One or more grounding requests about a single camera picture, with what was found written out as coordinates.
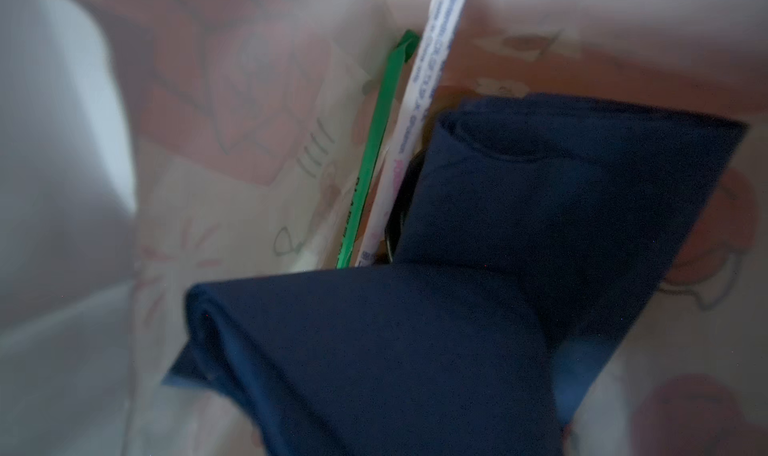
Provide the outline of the navy blue paper napkin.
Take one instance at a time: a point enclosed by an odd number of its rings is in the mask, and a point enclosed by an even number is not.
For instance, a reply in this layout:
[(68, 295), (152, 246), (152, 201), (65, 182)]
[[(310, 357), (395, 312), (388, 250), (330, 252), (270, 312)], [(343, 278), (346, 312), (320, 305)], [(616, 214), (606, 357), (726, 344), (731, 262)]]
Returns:
[(644, 304), (747, 131), (590, 98), (465, 102), (436, 117), (392, 276), (420, 295), (499, 280), (556, 348), (601, 305)]
[(546, 346), (508, 276), (388, 265), (201, 283), (171, 385), (215, 391), (273, 455), (559, 455), (601, 347)]

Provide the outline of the green drinking straw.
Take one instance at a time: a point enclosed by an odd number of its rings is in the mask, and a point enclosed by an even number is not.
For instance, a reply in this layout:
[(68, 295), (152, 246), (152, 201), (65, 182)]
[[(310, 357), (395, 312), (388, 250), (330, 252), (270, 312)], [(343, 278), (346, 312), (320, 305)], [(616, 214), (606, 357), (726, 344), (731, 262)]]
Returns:
[(418, 48), (419, 41), (420, 37), (417, 33), (406, 30), (387, 57), (382, 80), (378, 86), (375, 105), (371, 116), (368, 118), (365, 147), (338, 253), (337, 269), (350, 266), (401, 73), (405, 64)]

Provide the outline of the white drinking straw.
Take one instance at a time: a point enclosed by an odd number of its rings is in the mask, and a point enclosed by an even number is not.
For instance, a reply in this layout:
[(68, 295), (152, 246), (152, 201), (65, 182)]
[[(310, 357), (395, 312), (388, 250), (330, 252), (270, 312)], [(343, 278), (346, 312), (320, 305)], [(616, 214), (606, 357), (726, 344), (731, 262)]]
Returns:
[(390, 146), (380, 173), (373, 205), (355, 261), (373, 263), (440, 82), (466, 0), (431, 0), (429, 19), (405, 88)]

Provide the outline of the red white paper takeout bag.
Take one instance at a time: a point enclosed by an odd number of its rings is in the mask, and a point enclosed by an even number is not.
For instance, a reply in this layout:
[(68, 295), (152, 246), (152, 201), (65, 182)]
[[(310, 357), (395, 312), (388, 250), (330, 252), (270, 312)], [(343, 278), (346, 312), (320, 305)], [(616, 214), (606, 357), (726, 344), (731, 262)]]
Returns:
[[(1, 451), (262, 455), (164, 384), (200, 280), (330, 267), (430, 0), (1, 0)], [(435, 100), (550, 92), (748, 133), (568, 455), (767, 451), (767, 0), (467, 0)]]

